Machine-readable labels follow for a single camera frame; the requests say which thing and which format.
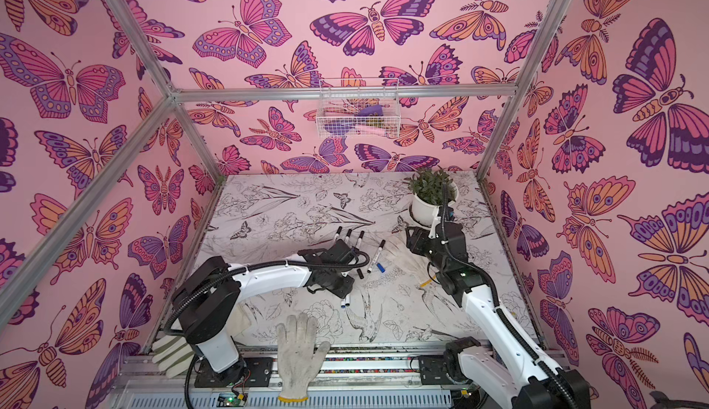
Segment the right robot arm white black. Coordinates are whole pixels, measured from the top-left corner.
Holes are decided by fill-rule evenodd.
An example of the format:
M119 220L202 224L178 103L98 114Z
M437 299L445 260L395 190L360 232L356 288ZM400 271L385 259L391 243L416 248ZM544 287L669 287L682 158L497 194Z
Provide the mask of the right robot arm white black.
M491 343L499 358L479 344L454 355L454 370L502 408L589 408L590 385L565 370L526 333L500 301L490 275L467 254L461 224L408 227L406 247L438 271L437 281Z

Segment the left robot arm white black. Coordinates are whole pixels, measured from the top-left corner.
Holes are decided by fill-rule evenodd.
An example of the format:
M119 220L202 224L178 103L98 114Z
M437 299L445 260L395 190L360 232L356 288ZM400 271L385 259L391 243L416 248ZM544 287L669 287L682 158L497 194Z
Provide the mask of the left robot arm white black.
M342 239L328 248L303 249L283 259L240 265L221 256L207 259L172 297L164 333L181 337L212 371L223 373L240 362L227 322L233 309L255 296L282 289L306 288L338 298L352 293L351 270L369 266L366 252Z

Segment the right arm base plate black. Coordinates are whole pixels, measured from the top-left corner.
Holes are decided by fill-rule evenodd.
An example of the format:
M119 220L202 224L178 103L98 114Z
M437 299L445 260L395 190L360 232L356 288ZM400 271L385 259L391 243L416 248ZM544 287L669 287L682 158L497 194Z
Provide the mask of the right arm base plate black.
M442 355L421 355L417 357L419 378L422 385L457 385Z

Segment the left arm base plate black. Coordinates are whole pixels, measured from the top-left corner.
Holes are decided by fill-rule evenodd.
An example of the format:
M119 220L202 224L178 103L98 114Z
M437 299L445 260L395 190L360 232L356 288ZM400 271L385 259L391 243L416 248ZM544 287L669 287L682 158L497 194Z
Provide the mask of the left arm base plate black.
M246 357L240 358L236 364L223 372L215 372L207 360L202 360L195 379L195 387L265 388L270 384L273 365L274 359L272 357Z

